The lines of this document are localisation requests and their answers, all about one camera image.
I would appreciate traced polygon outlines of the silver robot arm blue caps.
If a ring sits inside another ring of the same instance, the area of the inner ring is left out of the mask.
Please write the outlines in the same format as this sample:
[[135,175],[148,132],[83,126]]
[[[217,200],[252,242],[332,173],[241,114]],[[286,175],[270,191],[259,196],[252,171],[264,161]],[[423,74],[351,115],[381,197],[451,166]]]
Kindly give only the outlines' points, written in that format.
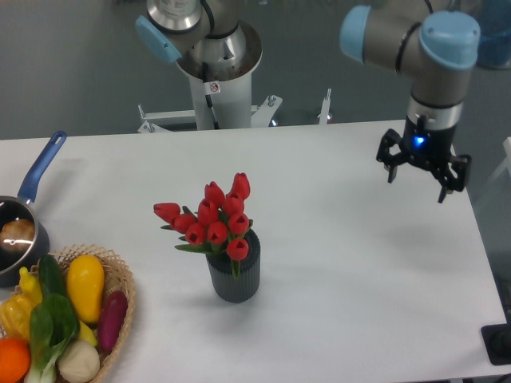
[[[200,130],[250,128],[252,72],[262,43],[239,16],[236,1],[149,1],[135,22],[139,38],[159,59],[188,76]],[[339,45],[353,60],[408,76],[413,86],[403,133],[387,131],[376,159],[390,180],[401,164],[432,174],[441,195],[462,191],[471,159],[451,145],[477,60],[480,27],[443,1],[391,1],[355,6],[344,18]]]

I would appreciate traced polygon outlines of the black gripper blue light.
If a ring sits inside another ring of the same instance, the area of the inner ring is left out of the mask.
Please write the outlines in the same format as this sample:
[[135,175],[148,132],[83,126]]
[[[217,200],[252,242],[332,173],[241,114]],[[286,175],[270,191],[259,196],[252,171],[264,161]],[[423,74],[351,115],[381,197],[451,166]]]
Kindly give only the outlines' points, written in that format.
[[453,192],[462,192],[469,181],[472,164],[470,155],[451,154],[451,145],[457,125],[441,130],[428,130],[420,118],[415,124],[406,118],[403,136],[388,129],[380,141],[376,160],[388,171],[387,182],[391,184],[398,166],[407,162],[417,168],[433,171],[441,170],[439,183],[441,191],[438,202],[442,203]]

